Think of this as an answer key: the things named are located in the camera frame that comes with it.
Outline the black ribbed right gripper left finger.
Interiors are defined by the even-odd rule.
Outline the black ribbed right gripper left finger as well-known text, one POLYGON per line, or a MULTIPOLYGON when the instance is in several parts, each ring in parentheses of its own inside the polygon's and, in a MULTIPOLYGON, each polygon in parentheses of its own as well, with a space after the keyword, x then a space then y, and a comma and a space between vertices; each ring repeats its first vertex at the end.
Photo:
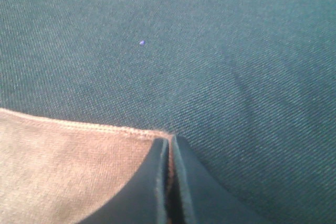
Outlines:
POLYGON ((102 207, 80 223, 167 223, 169 142, 156 138, 139 169, 102 207))

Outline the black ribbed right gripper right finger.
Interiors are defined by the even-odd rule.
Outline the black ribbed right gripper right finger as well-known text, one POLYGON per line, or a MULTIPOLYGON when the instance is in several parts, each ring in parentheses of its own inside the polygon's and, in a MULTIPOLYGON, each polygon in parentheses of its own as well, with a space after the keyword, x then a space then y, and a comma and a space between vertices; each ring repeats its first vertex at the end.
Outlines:
POLYGON ((265 223, 207 171, 187 140, 172 138, 173 223, 265 223))

